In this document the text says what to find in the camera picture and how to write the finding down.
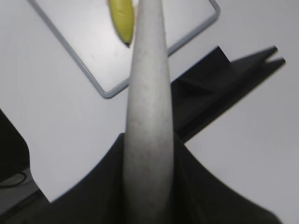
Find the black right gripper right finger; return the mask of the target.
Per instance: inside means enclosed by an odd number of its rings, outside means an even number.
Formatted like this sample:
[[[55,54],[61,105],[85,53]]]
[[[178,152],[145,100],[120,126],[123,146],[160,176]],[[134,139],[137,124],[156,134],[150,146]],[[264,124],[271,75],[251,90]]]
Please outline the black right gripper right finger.
[[[267,209],[241,196],[209,172],[174,136],[174,224],[279,224]]]

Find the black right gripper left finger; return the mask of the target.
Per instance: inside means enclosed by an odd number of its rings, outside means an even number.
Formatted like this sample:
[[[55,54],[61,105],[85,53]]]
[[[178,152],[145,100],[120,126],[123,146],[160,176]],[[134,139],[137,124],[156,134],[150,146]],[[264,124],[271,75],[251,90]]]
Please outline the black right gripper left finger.
[[[80,183],[51,205],[51,223],[124,223],[123,149],[124,134],[121,133],[96,167]]]

